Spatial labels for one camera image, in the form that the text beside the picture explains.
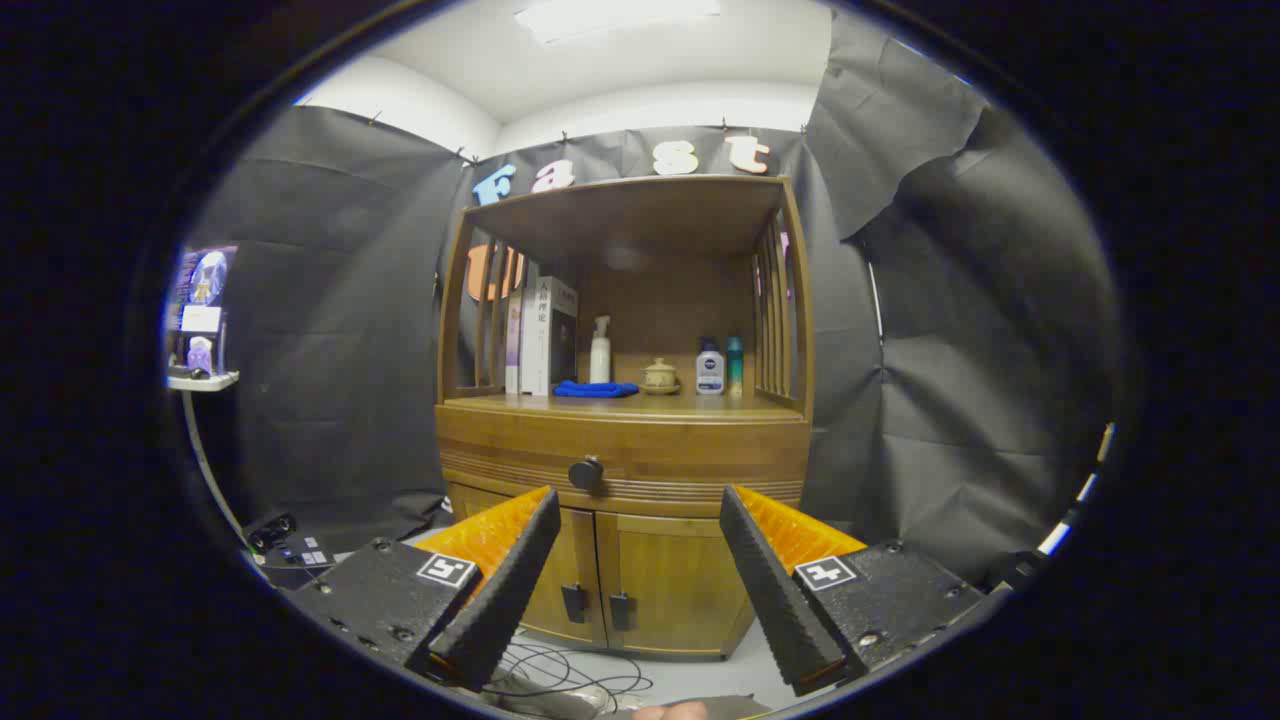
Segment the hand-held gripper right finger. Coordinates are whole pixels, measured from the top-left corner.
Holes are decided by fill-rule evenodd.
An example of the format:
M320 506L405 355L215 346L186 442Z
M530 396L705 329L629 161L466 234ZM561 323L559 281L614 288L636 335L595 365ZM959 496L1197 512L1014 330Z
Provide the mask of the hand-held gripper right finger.
M724 488L719 528L780 675L800 696L916 653L984 601L901 541L868 544L746 487Z

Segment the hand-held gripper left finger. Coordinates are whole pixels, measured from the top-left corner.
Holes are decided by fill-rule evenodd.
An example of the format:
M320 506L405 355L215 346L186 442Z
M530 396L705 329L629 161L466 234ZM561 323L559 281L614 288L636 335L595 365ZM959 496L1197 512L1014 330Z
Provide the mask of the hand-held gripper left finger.
M416 544L375 538L285 597L353 651L479 691L498 669L561 530L543 486Z

